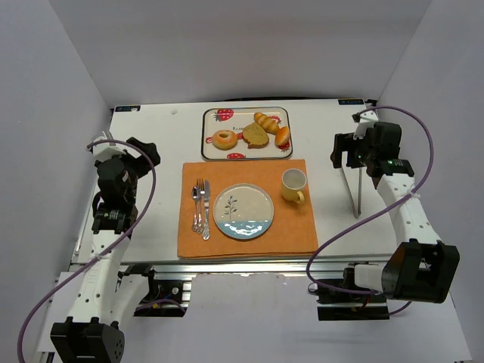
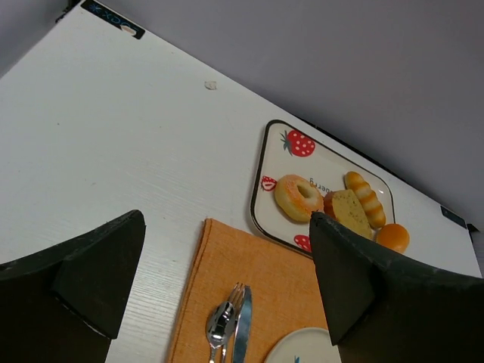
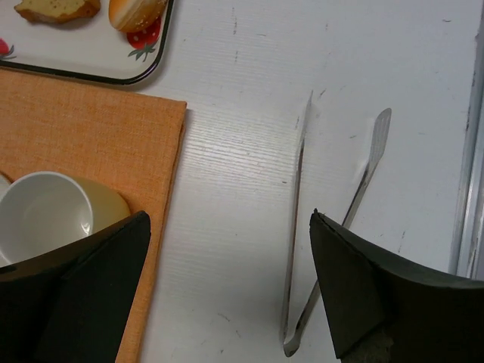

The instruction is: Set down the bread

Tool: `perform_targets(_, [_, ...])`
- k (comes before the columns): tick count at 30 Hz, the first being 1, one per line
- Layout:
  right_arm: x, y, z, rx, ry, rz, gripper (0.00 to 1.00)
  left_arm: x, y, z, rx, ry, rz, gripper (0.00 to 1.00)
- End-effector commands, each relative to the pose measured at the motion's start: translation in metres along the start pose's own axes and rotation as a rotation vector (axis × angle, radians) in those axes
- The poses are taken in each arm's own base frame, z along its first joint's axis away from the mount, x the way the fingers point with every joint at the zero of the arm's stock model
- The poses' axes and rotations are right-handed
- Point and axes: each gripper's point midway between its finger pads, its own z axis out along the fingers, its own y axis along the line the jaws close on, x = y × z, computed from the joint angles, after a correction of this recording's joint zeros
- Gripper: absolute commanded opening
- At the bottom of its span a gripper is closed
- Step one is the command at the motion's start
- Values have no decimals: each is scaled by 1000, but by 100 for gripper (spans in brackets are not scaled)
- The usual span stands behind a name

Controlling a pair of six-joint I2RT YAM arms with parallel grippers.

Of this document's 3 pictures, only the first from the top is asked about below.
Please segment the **glazed donut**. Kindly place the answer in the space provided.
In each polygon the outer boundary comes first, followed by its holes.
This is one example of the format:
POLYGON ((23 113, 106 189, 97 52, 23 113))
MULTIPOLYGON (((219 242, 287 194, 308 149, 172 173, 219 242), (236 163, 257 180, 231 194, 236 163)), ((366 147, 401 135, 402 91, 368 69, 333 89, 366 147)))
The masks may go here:
POLYGON ((231 130, 219 130, 211 138, 211 142, 219 150, 230 150, 237 145, 238 136, 231 130))

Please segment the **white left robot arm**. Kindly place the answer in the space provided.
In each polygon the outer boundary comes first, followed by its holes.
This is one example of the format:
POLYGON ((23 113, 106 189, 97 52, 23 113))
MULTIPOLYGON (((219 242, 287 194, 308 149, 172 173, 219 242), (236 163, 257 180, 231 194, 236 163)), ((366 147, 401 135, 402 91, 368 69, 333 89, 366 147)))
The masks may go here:
POLYGON ((132 232, 147 212, 138 210, 138 181, 154 175, 161 158, 154 143, 99 137, 90 145, 98 188, 93 204, 90 260, 78 271, 82 283, 65 321, 50 338, 63 362, 119 362, 123 326, 150 291, 150 267, 120 270, 132 232))

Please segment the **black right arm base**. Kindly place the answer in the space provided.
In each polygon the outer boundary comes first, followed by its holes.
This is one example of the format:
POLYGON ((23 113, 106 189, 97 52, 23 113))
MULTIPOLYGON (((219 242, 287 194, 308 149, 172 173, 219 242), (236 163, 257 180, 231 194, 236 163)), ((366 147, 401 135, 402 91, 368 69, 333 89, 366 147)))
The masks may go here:
POLYGON ((314 264, 308 293, 316 298, 320 321, 382 321, 389 308, 381 289, 383 265, 343 263, 331 268, 314 264))

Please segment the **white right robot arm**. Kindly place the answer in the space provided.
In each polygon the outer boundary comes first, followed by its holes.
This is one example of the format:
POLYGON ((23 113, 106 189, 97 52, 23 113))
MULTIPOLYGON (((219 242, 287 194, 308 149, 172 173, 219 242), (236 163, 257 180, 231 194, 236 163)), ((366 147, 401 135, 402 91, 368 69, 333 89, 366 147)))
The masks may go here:
POLYGON ((386 206, 399 246, 385 265, 359 263, 351 279, 358 288, 387 299, 443 303, 460 261, 457 247, 433 230, 414 192, 414 171, 399 158, 401 127, 372 122, 364 131, 337 134, 330 160, 334 168, 365 167, 386 206))

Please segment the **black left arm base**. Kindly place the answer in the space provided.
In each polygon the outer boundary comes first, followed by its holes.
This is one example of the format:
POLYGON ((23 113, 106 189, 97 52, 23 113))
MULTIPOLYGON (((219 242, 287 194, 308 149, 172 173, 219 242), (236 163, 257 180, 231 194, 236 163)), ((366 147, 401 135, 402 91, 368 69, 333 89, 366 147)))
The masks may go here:
POLYGON ((185 314, 178 307, 188 309, 188 301, 183 297, 184 281, 162 278, 152 265, 147 263, 128 265, 118 272, 118 286, 125 277, 141 275, 147 280, 147 295, 135 310, 135 317, 182 318, 185 314))

